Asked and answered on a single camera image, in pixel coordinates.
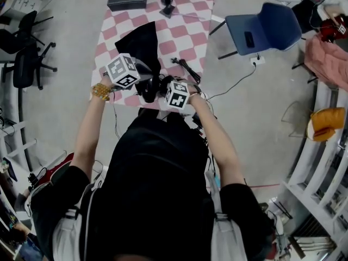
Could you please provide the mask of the person's black clothing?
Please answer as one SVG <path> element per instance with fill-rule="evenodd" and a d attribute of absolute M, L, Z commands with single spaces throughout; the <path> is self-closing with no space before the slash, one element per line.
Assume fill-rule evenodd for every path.
<path fill-rule="evenodd" d="M 32 199 L 38 243 L 49 261 L 60 219 L 81 203 L 79 252 L 87 261 L 138 255 L 152 261 L 210 261 L 214 205 L 204 170 L 208 148 L 176 113 L 145 110 L 117 143 L 104 183 L 86 192 L 69 166 Z"/>

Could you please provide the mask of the small black stand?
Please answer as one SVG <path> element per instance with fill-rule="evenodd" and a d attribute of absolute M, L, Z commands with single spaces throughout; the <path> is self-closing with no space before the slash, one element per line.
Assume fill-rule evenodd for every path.
<path fill-rule="evenodd" d="M 175 7 L 173 5 L 167 5 L 164 9 L 162 9 L 159 13 L 167 18 L 171 18 L 173 11 L 175 10 Z"/>

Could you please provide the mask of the thin pink rod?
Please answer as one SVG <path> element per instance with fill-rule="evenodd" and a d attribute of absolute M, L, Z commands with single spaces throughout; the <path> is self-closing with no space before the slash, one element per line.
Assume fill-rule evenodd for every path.
<path fill-rule="evenodd" d="M 200 17 L 200 16 L 197 16 L 197 15 L 189 15 L 189 14 L 181 14 L 181 13 L 174 13 L 173 15 L 189 17 L 189 18 L 196 18 L 196 19 L 204 20 L 204 21 L 206 20 L 204 17 Z"/>

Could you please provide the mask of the pink white checkered tablecloth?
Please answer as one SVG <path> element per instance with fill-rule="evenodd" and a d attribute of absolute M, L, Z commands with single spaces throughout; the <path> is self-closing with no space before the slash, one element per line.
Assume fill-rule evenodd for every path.
<path fill-rule="evenodd" d="M 184 68 L 172 62 L 173 58 L 177 58 L 184 59 L 190 68 L 202 75 L 214 0 L 173 0 L 173 5 L 174 13 L 197 15 L 206 20 L 176 15 L 167 18 L 159 13 L 163 8 L 160 0 L 147 0 L 145 9 L 115 12 L 108 9 L 96 47 L 91 84 L 100 81 L 105 65 L 118 55 L 115 42 L 152 21 L 156 23 L 161 74 L 193 80 Z"/>

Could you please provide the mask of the black hair dryer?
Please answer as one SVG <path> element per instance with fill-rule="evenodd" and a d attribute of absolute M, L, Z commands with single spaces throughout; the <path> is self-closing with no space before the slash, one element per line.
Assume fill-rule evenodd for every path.
<path fill-rule="evenodd" d="M 142 96 L 146 103 L 153 103 L 157 95 L 165 97 L 169 89 L 169 84 L 174 81 L 173 76 L 150 76 L 149 79 L 139 81 L 135 84 L 137 94 Z"/>

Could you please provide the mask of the person's right forearm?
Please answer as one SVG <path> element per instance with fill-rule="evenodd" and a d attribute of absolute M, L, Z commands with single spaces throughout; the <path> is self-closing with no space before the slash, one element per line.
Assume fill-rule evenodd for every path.
<path fill-rule="evenodd" d="M 198 91 L 191 88 L 189 92 L 189 104 L 193 106 L 200 118 L 210 151 L 219 168 L 221 187 L 229 184 L 244 184 L 241 163 L 230 137 Z"/>

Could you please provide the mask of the red cloth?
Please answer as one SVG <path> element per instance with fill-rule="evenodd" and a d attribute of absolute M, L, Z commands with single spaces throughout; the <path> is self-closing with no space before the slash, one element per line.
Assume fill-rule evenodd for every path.
<path fill-rule="evenodd" d="M 44 184 L 46 182 L 56 182 L 61 175 L 67 170 L 67 168 L 70 166 L 71 161 L 73 159 L 74 153 L 69 153 L 66 158 L 56 165 L 54 168 L 51 169 L 44 169 L 44 174 L 39 173 L 37 176 L 38 178 L 38 185 Z"/>

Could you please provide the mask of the pink cloth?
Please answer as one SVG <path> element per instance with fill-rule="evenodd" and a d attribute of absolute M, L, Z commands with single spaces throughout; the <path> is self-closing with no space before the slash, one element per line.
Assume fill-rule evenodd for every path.
<path fill-rule="evenodd" d="M 338 45 L 323 42 L 321 35 L 306 40 L 304 64 L 318 79 L 348 92 L 348 52 Z"/>

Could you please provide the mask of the person's left forearm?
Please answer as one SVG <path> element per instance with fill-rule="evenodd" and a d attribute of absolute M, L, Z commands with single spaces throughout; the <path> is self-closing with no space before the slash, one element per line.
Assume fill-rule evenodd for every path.
<path fill-rule="evenodd" d="M 81 169 L 88 179 L 91 179 L 92 175 L 106 102 L 100 96 L 92 95 L 77 135 L 74 156 L 71 162 L 71 165 Z"/>

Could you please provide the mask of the white shelving rack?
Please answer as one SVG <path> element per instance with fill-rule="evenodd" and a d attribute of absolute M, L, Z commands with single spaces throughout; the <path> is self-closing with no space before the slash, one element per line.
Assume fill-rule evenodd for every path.
<path fill-rule="evenodd" d="M 343 107 L 347 129 L 339 129 L 325 142 L 312 140 L 309 122 L 304 147 L 285 187 L 307 208 L 336 244 L 328 256 L 334 261 L 348 258 L 348 92 L 318 82 L 315 113 L 329 107 Z"/>

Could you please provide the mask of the black cloth bag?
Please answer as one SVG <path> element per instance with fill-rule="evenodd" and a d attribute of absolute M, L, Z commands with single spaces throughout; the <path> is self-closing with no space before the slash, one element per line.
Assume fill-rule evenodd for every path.
<path fill-rule="evenodd" d="M 129 53 L 143 61 L 153 72 L 153 76 L 159 76 L 161 64 L 158 60 L 158 38 L 156 23 L 148 22 L 128 33 L 115 42 L 119 53 Z"/>

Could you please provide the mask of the white shelf unit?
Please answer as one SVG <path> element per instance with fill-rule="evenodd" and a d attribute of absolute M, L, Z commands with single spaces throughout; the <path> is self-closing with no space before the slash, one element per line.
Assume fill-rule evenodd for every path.
<path fill-rule="evenodd" d="M 18 163 L 24 167 L 28 165 L 26 150 L 37 144 L 37 140 L 25 141 L 25 135 L 22 131 L 26 126 L 25 121 L 15 123 L 14 125 L 2 124 L 0 125 L 0 142 L 4 143 L 4 149 L 7 150 L 5 138 L 13 138 L 13 145 L 9 146 L 9 152 L 5 152 L 5 157 L 11 160 L 18 159 Z"/>

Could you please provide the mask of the red round object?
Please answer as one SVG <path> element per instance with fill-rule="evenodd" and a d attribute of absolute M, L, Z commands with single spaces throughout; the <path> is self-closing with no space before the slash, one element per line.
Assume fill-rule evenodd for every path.
<path fill-rule="evenodd" d="M 322 41 L 334 43 L 336 40 L 348 38 L 348 35 L 342 38 L 342 35 L 338 34 L 337 31 L 340 24 L 344 24 L 345 27 L 348 29 L 348 17 L 345 15 L 339 15 L 335 17 L 335 20 L 338 23 L 338 25 L 335 22 L 333 22 L 333 20 L 330 18 L 322 22 L 320 27 Z"/>

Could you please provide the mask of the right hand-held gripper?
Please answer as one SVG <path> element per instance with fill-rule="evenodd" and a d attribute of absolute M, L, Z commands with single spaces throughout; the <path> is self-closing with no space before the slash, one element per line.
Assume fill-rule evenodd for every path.
<path fill-rule="evenodd" d="M 168 108 L 183 110 L 188 102 L 190 92 L 185 82 L 172 81 L 169 84 L 165 102 Z"/>

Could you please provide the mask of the grey metal radiator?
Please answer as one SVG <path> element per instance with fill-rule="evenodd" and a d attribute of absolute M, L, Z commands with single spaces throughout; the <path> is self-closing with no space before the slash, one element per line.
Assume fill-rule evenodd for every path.
<path fill-rule="evenodd" d="M 289 237 L 289 242 L 301 258 L 305 252 L 332 252 L 337 246 L 330 235 L 313 216 L 309 215 Z"/>

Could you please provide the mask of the black phone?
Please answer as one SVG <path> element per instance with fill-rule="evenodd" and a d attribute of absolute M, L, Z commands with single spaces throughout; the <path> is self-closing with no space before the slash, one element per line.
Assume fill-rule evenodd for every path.
<path fill-rule="evenodd" d="M 245 36 L 245 42 L 246 42 L 247 48 L 255 48 L 255 44 L 254 44 L 254 39 L 253 39 L 252 33 L 249 32 L 249 31 L 245 31 L 244 32 L 244 36 Z"/>

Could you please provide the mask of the blue chair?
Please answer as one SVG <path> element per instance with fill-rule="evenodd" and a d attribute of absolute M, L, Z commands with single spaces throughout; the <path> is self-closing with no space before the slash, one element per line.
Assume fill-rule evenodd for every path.
<path fill-rule="evenodd" d="M 257 14 L 229 15 L 209 34 L 226 25 L 236 50 L 218 57 L 219 60 L 233 55 L 249 55 L 269 49 L 286 51 L 302 37 L 301 27 L 292 9 L 279 4 L 264 3 Z M 247 48 L 244 32 L 253 35 L 255 48 Z"/>

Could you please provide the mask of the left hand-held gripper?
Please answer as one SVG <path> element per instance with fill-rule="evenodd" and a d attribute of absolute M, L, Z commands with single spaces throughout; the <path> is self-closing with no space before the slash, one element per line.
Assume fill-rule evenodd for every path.
<path fill-rule="evenodd" d="M 153 78 L 152 70 L 129 53 L 120 53 L 105 66 L 111 82 L 122 89 Z"/>

